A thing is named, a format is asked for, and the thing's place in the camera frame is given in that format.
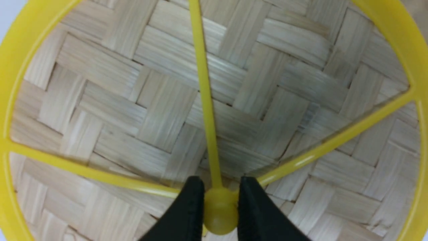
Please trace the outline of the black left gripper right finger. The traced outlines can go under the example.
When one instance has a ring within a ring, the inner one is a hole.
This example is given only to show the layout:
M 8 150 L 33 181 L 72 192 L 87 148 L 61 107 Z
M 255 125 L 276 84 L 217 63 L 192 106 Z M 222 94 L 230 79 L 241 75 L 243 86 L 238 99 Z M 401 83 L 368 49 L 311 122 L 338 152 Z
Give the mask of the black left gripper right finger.
M 241 177 L 237 209 L 239 241 L 310 240 L 281 212 L 254 177 Z

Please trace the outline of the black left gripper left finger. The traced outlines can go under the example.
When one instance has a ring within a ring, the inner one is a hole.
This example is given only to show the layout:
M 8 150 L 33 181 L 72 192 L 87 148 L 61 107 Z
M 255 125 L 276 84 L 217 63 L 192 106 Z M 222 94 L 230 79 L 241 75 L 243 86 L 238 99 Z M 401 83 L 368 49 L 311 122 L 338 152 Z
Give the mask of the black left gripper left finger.
M 177 198 L 140 241 L 201 241 L 204 183 L 188 177 Z

